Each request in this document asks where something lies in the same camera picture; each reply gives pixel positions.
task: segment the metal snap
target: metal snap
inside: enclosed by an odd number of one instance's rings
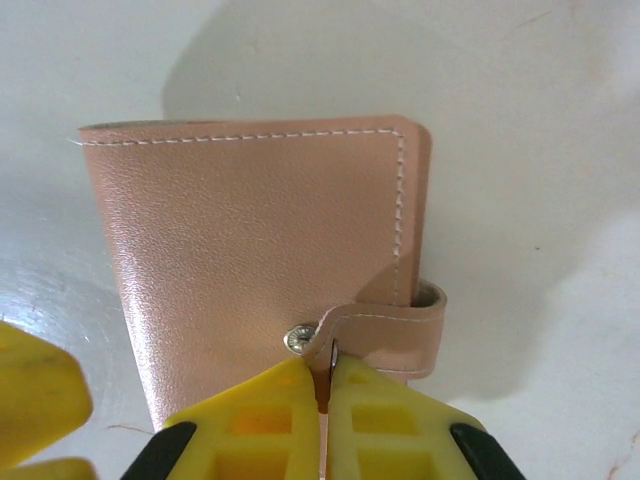
[[[296,355],[302,355],[304,347],[316,334],[316,327],[313,325],[296,325],[284,336],[285,346]]]

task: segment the white table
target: white table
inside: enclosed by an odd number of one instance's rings
[[[151,428],[76,127],[393,112],[433,134],[422,266],[450,296],[416,387],[528,478],[640,478],[639,17],[633,0],[5,2],[1,312],[76,355],[95,401],[39,458],[116,478]]]

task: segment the pink leather wallet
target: pink leather wallet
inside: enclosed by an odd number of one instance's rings
[[[446,299],[418,280],[423,127],[380,116],[80,133],[156,427],[292,354],[322,376],[334,340],[402,379],[432,371]]]

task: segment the black rubber pad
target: black rubber pad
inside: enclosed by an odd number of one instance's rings
[[[122,480],[166,480],[196,431],[182,422],[156,433],[122,476]]]
[[[466,423],[449,429],[478,480],[526,480],[495,438]]]

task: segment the wallet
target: wallet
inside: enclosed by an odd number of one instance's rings
[[[446,297],[419,280],[431,140],[399,116],[80,130],[156,428],[301,354],[431,373]]]

